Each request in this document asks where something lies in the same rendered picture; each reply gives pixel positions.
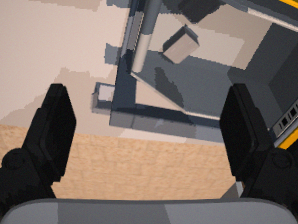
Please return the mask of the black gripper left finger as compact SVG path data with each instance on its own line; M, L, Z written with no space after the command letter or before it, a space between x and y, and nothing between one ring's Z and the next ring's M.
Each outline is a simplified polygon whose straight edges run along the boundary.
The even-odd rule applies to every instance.
M51 84L22 147L10 150L2 159L0 222L14 206L56 198L51 186L65 175L76 124L66 86Z

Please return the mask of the orange flat bar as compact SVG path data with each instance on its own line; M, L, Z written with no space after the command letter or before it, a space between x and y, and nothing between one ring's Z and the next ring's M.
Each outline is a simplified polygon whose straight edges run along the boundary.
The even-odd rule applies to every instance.
M297 139L298 139L298 126L277 147L287 149Z

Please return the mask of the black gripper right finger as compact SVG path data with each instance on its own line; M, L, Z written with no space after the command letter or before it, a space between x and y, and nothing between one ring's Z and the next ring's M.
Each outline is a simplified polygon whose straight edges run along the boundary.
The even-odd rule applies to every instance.
M219 125L232 176L245 185L240 198L278 203L298 223L295 160L287 150L275 148L261 112L244 83L230 86Z

